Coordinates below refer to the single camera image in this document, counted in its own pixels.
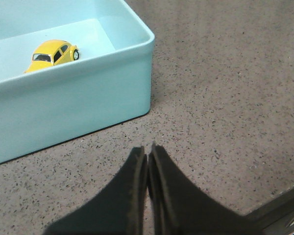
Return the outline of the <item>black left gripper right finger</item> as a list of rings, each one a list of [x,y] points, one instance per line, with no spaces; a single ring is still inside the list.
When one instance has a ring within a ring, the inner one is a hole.
[[[164,147],[153,144],[148,170],[155,234],[263,234],[253,222],[222,206],[194,185]]]

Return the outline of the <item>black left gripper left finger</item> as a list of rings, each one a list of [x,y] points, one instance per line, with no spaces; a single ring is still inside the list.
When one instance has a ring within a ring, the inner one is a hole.
[[[110,183],[88,203],[52,223],[46,235],[141,235],[147,156],[134,147]]]

